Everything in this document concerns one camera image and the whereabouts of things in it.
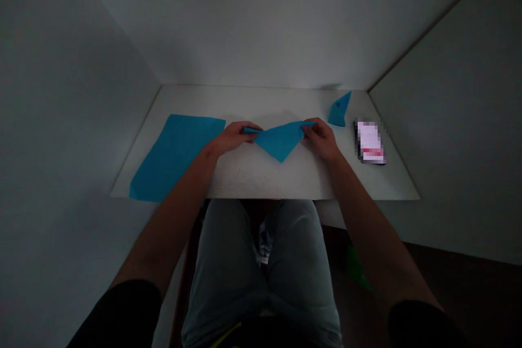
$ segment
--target white wall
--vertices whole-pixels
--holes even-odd
[[[154,208],[108,192],[159,82],[100,0],[1,9],[0,346],[65,346]]]
[[[454,0],[102,0],[162,83],[367,89]]]
[[[370,93],[423,200],[403,240],[522,264],[522,3],[462,0]]]

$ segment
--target pixelated screen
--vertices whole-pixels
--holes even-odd
[[[386,156],[376,122],[356,121],[359,159],[363,163],[385,164]]]

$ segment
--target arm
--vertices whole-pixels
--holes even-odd
[[[218,158],[257,133],[241,134],[251,122],[233,122],[197,155],[138,236],[110,288],[130,279],[156,285],[164,298],[190,231],[205,198]]]
[[[442,310],[396,231],[339,151],[330,127],[319,118],[307,121],[316,122],[303,130],[326,162],[346,229],[383,314],[387,317],[403,300],[423,301]]]

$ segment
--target blue paper sheet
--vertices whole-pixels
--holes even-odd
[[[257,133],[254,142],[283,163],[305,135],[301,126],[313,124],[313,121],[296,121],[266,131],[245,127],[243,133]]]
[[[130,183],[129,197],[161,202],[225,120],[171,114]]]
[[[351,95],[352,92],[350,91],[348,94],[342,96],[333,103],[332,108],[330,109],[330,116],[328,117],[329,123],[343,127],[346,126],[344,116],[346,114],[346,109],[348,108]]]

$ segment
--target green object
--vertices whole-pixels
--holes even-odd
[[[357,256],[357,251],[352,245],[348,246],[348,261],[346,263],[346,271],[356,282],[358,282],[368,291],[372,292],[370,284],[368,284],[368,280],[366,280],[366,275],[364,274],[361,261],[359,261],[359,257]]]

